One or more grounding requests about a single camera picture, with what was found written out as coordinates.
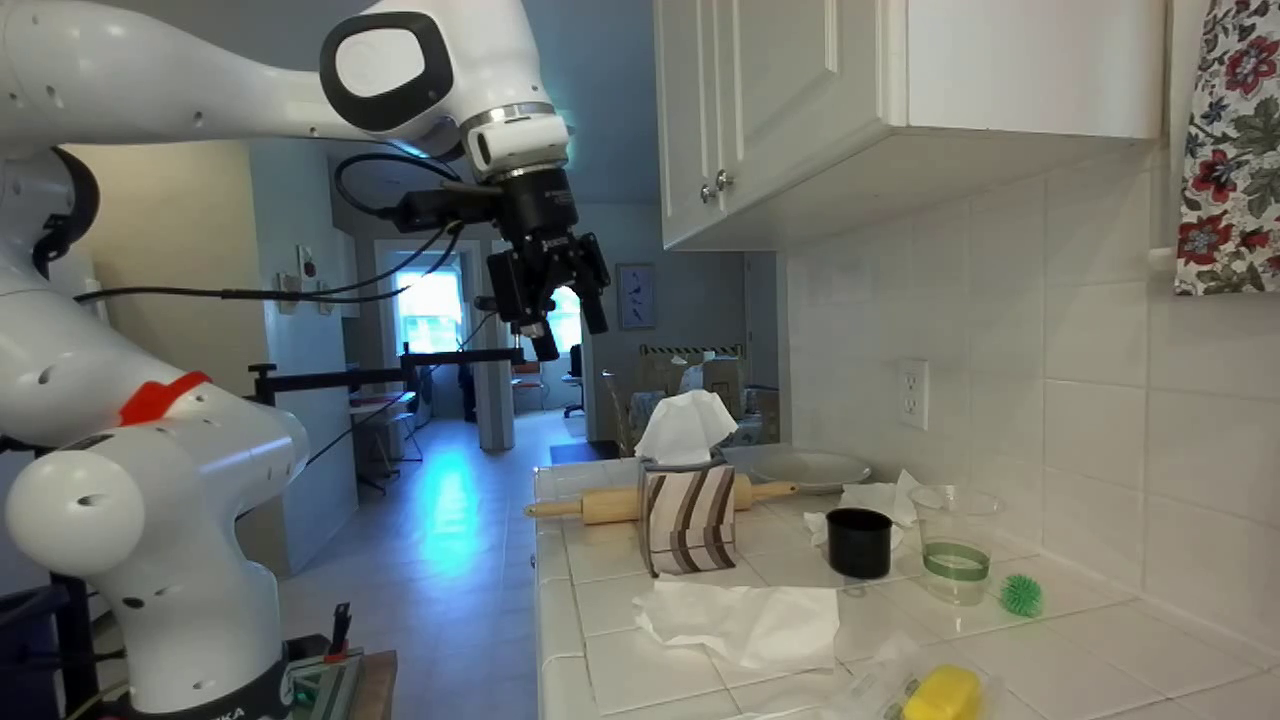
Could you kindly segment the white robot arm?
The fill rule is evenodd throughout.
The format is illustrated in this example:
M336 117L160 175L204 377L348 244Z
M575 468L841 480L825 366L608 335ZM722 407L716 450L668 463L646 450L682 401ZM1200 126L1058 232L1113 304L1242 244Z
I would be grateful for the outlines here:
M106 592L138 720L290 720L277 577L238 519L302 475L308 434L184 372L47 281L98 218L83 143L411 141L473 170L407 196L405 230L489 219L495 314L553 351L562 288L608 288L575 230L568 119L521 0L374 0L273 67L112 0L0 0L0 435L37 460L3 519L23 556Z

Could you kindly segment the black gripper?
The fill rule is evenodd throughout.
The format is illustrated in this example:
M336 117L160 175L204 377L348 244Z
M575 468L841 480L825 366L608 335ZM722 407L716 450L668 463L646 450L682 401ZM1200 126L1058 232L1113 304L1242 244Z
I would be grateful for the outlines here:
M524 333L538 359L562 359L558 333L549 324L553 291L574 288L584 330L602 335L608 330L603 288L608 266L591 232L575 238L575 199L566 170L540 170L509 175L499 193L499 238L509 254L489 260L499 318Z

